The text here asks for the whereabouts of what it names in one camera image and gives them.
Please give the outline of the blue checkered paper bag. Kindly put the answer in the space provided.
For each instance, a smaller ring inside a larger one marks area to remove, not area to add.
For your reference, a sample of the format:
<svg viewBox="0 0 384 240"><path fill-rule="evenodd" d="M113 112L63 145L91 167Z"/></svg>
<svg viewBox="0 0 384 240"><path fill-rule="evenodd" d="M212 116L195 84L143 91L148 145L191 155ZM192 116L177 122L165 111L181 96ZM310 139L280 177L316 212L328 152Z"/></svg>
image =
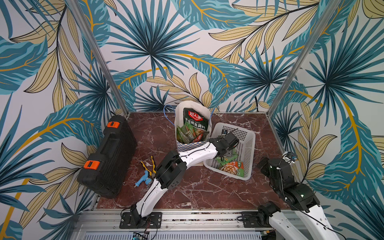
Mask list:
<svg viewBox="0 0 384 240"><path fill-rule="evenodd" d="M175 129L177 150L179 153L193 150L207 143L212 134L212 114L207 107L194 101L184 101L173 107L165 105L175 113L172 124Z"/></svg>

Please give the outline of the green red condiment packet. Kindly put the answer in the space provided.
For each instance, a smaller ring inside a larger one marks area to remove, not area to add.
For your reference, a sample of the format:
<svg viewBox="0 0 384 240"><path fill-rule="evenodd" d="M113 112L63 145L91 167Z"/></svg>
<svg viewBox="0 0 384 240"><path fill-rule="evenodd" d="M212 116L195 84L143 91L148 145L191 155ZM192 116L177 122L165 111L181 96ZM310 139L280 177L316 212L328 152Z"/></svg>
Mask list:
<svg viewBox="0 0 384 240"><path fill-rule="evenodd" d="M185 123L182 127L176 127L176 138L181 144L191 144L204 141L210 132L193 127L189 123Z"/></svg>

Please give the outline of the dark green condiment packet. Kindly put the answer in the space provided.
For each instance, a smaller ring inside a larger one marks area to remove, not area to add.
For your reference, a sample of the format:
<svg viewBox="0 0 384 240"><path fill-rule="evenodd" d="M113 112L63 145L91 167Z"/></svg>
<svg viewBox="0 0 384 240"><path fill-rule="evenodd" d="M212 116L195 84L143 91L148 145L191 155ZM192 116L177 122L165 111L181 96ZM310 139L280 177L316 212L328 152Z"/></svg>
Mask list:
<svg viewBox="0 0 384 240"><path fill-rule="evenodd" d="M183 109L183 120L184 123L189 123L193 127L207 131L209 128L209 119L205 118L201 113L192 109Z"/></svg>

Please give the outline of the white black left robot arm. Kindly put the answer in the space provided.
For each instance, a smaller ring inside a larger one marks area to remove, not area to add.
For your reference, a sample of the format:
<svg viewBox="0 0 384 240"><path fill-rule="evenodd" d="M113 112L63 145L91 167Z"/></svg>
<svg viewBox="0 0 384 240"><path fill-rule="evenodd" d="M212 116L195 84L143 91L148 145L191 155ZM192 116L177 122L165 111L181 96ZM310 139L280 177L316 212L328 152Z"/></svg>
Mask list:
<svg viewBox="0 0 384 240"><path fill-rule="evenodd" d="M238 144L239 139L228 133L223 137L210 138L200 147L186 152L170 151L157 167L157 173L152 185L137 203L130 208L132 220L135 225L144 221L153 212L155 205L168 191L177 187L186 171L203 161L224 157Z"/></svg>

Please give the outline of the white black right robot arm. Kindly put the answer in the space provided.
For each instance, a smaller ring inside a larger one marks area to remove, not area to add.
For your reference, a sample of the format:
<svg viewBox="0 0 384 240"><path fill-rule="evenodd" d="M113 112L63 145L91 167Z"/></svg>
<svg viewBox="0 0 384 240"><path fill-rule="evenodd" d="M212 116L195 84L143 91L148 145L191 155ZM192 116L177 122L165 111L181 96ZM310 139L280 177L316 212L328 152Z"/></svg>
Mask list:
<svg viewBox="0 0 384 240"><path fill-rule="evenodd" d="M270 187L279 198L296 212L314 240L346 239L333 229L313 190L305 184L296 182L291 170L291 165L295 161L296 156L287 152L279 159L263 158L257 164L257 168L269 179ZM258 224L272 227L286 240L307 239L272 202L258 207L256 219Z"/></svg>

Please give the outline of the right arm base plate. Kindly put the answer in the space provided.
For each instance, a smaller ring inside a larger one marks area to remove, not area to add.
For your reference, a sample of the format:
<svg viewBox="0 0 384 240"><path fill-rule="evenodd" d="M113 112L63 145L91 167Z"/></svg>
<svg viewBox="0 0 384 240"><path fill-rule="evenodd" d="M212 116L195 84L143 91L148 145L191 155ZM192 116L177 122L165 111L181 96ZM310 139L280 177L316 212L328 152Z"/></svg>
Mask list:
<svg viewBox="0 0 384 240"><path fill-rule="evenodd" d="M261 206L257 211L241 212L238 221L242 222L245 228L270 228L270 212Z"/></svg>

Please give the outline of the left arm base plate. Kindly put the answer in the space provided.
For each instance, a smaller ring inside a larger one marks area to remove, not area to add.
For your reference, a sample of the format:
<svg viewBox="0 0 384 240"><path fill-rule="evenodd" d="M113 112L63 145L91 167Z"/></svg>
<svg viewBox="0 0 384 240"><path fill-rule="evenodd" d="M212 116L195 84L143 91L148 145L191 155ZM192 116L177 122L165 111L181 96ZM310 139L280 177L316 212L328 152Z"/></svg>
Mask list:
<svg viewBox="0 0 384 240"><path fill-rule="evenodd" d="M121 216L120 229L159 229L162 225L162 212L152 212L150 215L135 221L131 212L124 212Z"/></svg>

